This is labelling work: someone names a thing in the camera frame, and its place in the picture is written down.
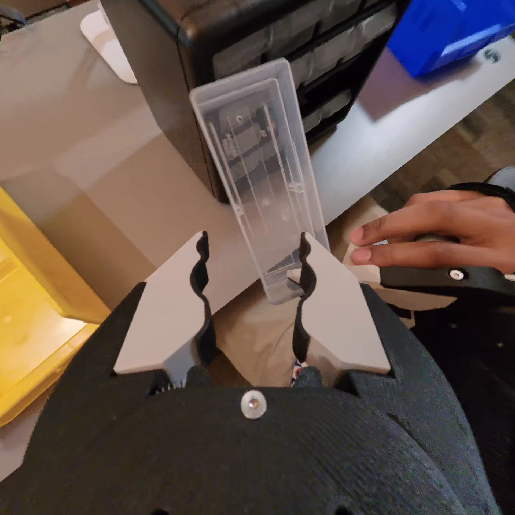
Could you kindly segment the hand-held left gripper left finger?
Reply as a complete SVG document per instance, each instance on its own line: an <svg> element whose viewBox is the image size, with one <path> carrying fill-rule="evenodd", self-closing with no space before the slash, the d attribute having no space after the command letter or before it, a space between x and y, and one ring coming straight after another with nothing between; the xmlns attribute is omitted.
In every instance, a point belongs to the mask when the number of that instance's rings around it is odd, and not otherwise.
<svg viewBox="0 0 515 515"><path fill-rule="evenodd" d="M114 365L116 374L187 374L217 356L209 301L209 237L195 233L145 281Z"/></svg>

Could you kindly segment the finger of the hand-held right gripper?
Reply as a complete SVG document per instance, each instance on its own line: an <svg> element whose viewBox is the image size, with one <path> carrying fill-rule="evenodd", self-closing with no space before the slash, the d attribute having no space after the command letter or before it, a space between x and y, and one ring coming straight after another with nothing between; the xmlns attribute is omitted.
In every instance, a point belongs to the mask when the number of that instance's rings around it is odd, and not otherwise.
<svg viewBox="0 0 515 515"><path fill-rule="evenodd" d="M367 284L373 289L382 289L381 270L376 265L354 265L352 261L352 253L358 247L353 243L349 243L345 253L343 264L356 276L362 284Z"/></svg>
<svg viewBox="0 0 515 515"><path fill-rule="evenodd" d="M432 311L446 308L457 298L430 293L409 292L385 287L378 288L378 296L387 304L408 311Z"/></svg>

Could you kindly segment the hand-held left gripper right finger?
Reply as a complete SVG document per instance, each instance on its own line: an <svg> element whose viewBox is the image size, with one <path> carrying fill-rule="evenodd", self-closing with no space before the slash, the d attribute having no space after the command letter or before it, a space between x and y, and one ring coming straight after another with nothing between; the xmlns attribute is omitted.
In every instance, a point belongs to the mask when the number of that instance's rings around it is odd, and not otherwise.
<svg viewBox="0 0 515 515"><path fill-rule="evenodd" d="M296 360L321 374L388 374L390 362L356 275L309 233L301 235L299 258Z"/></svg>

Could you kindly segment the long clear plastic drawer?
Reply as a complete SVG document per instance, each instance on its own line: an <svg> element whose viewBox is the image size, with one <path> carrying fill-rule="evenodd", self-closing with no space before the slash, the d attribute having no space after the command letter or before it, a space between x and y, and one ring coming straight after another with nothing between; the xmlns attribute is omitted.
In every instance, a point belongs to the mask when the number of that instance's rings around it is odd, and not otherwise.
<svg viewBox="0 0 515 515"><path fill-rule="evenodd" d="M290 63L197 87L190 103L268 300L301 296L301 235L330 246Z"/></svg>

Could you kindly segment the black drawer cabinet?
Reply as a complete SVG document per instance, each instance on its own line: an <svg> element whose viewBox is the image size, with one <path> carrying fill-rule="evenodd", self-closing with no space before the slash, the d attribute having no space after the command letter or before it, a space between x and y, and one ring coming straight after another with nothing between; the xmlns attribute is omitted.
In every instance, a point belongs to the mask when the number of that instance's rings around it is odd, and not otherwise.
<svg viewBox="0 0 515 515"><path fill-rule="evenodd" d="M216 81L213 57L309 1L101 1L159 128L195 175L221 203L228 203L221 179L196 122L189 93ZM378 38L354 63L332 72L315 93L351 86L348 106L306 133L313 144L348 115L411 1L396 1L391 31Z"/></svg>

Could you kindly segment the grey desk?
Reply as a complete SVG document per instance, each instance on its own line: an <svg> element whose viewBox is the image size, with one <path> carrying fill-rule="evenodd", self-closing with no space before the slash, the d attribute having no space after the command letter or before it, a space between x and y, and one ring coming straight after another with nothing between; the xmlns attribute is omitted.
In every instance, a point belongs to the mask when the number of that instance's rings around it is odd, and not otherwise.
<svg viewBox="0 0 515 515"><path fill-rule="evenodd" d="M1 42L1 187L109 308L195 232L216 312L258 279L218 203L82 35L84 3ZM328 224L514 79L514 42L415 81L386 50L335 132L312 145Z"/></svg>

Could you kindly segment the person's right hand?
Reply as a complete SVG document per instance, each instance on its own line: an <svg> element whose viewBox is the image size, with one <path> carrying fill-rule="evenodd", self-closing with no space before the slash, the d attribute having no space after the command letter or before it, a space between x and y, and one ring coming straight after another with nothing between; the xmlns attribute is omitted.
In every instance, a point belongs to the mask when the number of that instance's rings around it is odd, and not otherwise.
<svg viewBox="0 0 515 515"><path fill-rule="evenodd" d="M355 228L354 265L489 267L514 274L514 211L499 197L439 191Z"/></svg>

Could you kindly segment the person's beige pants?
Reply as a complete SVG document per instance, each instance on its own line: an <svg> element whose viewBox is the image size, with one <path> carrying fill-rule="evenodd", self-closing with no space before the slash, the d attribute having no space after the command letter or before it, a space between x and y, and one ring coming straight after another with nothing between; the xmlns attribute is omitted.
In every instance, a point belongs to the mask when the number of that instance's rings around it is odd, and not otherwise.
<svg viewBox="0 0 515 515"><path fill-rule="evenodd" d="M227 387L288 387L295 363L293 325L299 299L272 305L260 281L217 311L213 383Z"/></svg>

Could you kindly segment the grey shoe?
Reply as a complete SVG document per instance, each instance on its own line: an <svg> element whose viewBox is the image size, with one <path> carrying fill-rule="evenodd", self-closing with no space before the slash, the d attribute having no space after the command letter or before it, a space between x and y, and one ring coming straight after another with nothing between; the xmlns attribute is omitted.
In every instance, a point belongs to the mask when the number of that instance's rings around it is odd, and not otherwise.
<svg viewBox="0 0 515 515"><path fill-rule="evenodd" d="M485 184L499 186L514 193L514 166L495 171L485 180Z"/></svg>

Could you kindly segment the yellow plastic bin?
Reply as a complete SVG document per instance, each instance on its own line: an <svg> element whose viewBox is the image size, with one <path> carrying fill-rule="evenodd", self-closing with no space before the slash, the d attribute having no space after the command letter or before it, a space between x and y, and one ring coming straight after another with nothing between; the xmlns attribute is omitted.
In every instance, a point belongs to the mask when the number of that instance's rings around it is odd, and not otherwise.
<svg viewBox="0 0 515 515"><path fill-rule="evenodd" d="M1 190L1 427L60 379L110 313Z"/></svg>

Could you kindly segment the set of small clear drawers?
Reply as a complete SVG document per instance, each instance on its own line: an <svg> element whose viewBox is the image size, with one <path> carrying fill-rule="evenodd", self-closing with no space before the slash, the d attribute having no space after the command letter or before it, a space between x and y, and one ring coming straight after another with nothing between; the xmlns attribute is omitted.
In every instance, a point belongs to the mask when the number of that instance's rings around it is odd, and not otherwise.
<svg viewBox="0 0 515 515"><path fill-rule="evenodd" d="M247 35L214 55L216 80L286 58L300 96L304 131L310 132L351 102L351 86L315 93L332 72L354 63L378 38L393 29L396 1L309 1L283 18Z"/></svg>

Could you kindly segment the blue plastic bin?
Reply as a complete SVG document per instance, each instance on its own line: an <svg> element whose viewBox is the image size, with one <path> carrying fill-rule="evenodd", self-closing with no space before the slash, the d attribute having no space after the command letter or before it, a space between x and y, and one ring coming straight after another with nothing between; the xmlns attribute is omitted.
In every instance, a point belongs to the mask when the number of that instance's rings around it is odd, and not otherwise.
<svg viewBox="0 0 515 515"><path fill-rule="evenodd" d="M411 77L431 74L514 32L514 1L411 1L387 47Z"/></svg>

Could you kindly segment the white stand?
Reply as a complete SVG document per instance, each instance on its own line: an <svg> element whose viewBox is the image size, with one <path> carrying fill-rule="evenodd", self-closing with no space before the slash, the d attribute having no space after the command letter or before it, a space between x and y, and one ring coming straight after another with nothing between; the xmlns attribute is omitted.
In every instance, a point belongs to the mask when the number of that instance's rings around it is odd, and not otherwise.
<svg viewBox="0 0 515 515"><path fill-rule="evenodd" d="M97 2L94 12L82 19L80 29L82 35L121 81L133 86L138 84L101 2Z"/></svg>

